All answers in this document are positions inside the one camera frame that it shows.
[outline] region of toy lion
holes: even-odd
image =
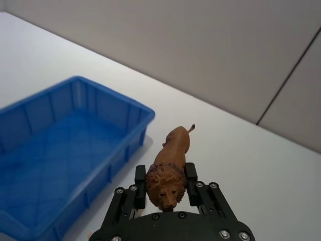
[[[194,128],[195,125],[192,125],[188,131],[184,127],[172,130],[147,172],[146,190],[149,199],[164,212],[173,211],[184,196],[185,154],[190,147],[189,133]]]

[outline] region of white table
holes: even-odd
[[[136,165],[149,167],[170,130],[191,124],[196,128],[187,161],[196,164],[200,180],[220,184],[256,240],[321,240],[321,155],[9,14],[0,14],[0,41],[0,108],[82,75],[156,112],[145,146],[69,229],[65,241],[86,240],[89,230],[98,229],[113,190],[133,183]],[[176,210],[197,212],[187,195]],[[144,213],[154,211],[148,202]]]

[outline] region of blue plastic bin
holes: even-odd
[[[0,232],[62,240],[142,146],[154,116],[83,77],[0,110]]]

